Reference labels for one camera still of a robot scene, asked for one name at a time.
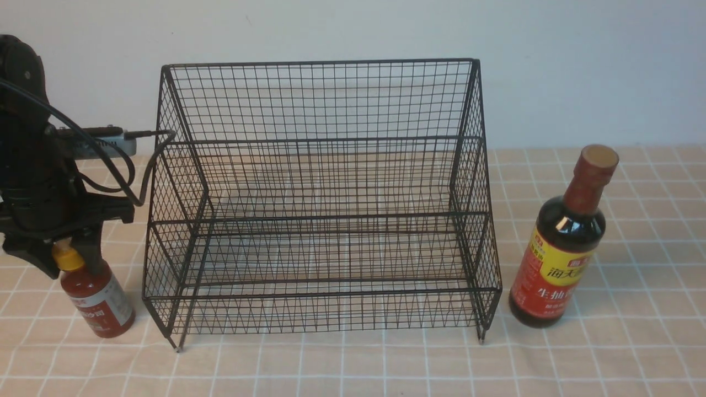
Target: brown glass bottle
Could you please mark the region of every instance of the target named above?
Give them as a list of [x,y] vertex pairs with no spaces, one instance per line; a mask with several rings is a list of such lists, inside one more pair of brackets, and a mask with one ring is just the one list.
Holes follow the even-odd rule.
[[93,333],[101,338],[115,338],[132,327],[135,310],[106,261],[101,260],[97,272],[88,271],[67,239],[54,245],[52,256],[64,271],[61,287]]
[[586,146],[564,195],[549,199],[540,208],[510,289],[510,310],[523,324],[547,327],[566,310],[605,233],[606,219],[598,204],[617,164],[618,154],[612,149]]

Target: red label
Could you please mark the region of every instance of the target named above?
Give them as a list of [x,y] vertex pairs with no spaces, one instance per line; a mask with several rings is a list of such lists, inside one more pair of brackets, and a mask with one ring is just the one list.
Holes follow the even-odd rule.
[[106,332],[120,328],[132,316],[133,309],[120,288],[115,275],[99,292],[89,297],[72,297],[76,309],[94,331]]
[[525,312],[553,319],[566,310],[592,252],[561,251],[549,244],[537,229],[522,258],[510,293]]

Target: black wire rack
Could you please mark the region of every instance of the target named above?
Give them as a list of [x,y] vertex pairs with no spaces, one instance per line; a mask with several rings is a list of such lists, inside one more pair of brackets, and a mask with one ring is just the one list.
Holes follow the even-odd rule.
[[[143,299],[190,333],[474,326],[502,291],[476,59],[162,69]],[[174,337],[180,336],[178,344]]]

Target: yellow cap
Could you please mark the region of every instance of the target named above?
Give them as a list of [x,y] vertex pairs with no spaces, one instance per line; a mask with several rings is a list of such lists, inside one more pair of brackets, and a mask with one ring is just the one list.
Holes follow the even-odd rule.
[[86,265],[81,254],[72,246],[70,239],[59,240],[52,247],[52,256],[63,271],[74,271]]

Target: white wall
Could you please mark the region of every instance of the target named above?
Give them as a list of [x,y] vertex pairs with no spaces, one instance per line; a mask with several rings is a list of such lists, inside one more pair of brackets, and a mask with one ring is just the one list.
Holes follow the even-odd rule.
[[1,0],[0,32],[83,126],[153,128],[168,63],[476,57],[492,147],[706,141],[704,0]]

